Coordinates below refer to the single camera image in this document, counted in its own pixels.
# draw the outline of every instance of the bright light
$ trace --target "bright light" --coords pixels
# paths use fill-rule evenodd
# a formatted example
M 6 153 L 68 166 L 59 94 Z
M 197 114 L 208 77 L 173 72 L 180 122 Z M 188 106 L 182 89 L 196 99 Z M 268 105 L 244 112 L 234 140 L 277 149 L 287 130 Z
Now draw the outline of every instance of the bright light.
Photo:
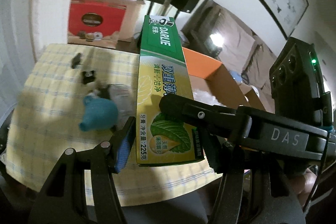
M 219 33 L 210 35 L 210 38 L 217 47 L 223 47 L 224 37 L 222 37 Z

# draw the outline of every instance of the brand logo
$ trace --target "brand logo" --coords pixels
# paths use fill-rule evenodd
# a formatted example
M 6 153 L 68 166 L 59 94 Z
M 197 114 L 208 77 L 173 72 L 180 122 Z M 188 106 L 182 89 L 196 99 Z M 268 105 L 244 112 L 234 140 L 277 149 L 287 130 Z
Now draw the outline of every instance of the brand logo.
M 87 13 L 82 16 L 82 22 L 90 27 L 97 27 L 103 23 L 103 18 L 102 16 L 94 13 Z
M 295 146 L 299 143 L 299 138 L 299 134 L 289 133 L 288 131 L 284 134 L 284 132 L 280 132 L 280 129 L 274 128 L 271 140 L 281 141 L 282 143 L 292 144 Z
M 170 27 L 172 27 L 174 25 L 174 22 L 169 21 L 165 18 L 161 18 L 161 19 L 151 19 L 150 18 L 149 19 L 149 24 L 151 24 L 151 23 L 160 24 L 161 26 L 167 25 L 167 26 L 170 26 Z

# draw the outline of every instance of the table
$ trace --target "table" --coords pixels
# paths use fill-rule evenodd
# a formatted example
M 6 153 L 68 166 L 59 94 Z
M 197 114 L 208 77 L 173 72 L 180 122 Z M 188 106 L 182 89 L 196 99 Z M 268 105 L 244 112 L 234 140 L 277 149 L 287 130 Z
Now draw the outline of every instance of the table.
M 82 63 L 71 69 L 71 59 L 83 54 Z M 80 73 L 96 70 L 109 84 L 125 84 L 134 97 L 137 91 L 139 55 L 82 45 L 49 45 L 28 77 L 13 113 L 8 134 L 6 169 L 27 187 L 39 191 L 65 149 L 91 149 L 111 137 L 111 132 L 81 132 L 83 97 L 88 88 Z M 194 191 L 219 178 L 201 162 L 163 167 L 139 167 L 133 146 L 126 168 L 113 175 L 122 206 L 154 203 Z M 86 179 L 87 204 L 93 205 L 90 179 Z

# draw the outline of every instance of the darlie toothpaste box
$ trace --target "darlie toothpaste box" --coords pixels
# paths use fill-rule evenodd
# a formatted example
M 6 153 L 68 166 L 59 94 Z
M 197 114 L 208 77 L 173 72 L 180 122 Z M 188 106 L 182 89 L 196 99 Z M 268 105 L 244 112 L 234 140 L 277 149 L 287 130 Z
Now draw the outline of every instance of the darlie toothpaste box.
M 175 165 L 204 159 L 194 127 L 161 113 L 168 93 L 193 99 L 173 18 L 145 16 L 136 109 L 136 156 L 140 165 Z

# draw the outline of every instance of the green leaf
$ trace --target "green leaf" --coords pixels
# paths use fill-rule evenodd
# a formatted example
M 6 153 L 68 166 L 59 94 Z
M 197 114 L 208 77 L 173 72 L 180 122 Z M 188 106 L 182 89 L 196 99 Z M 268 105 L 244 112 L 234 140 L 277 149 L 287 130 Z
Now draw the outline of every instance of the green leaf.
M 175 142 L 180 143 L 171 149 L 172 152 L 186 152 L 191 149 L 190 138 L 182 123 L 160 120 L 151 124 L 153 136 L 163 135 Z
M 172 121 L 172 122 L 177 122 L 177 123 L 180 123 L 182 126 L 183 126 L 183 122 L 172 117 L 172 116 L 169 116 L 167 114 L 164 114 L 162 112 L 160 112 L 158 115 L 156 115 L 156 117 L 154 118 L 153 122 L 158 122 L 158 121 Z

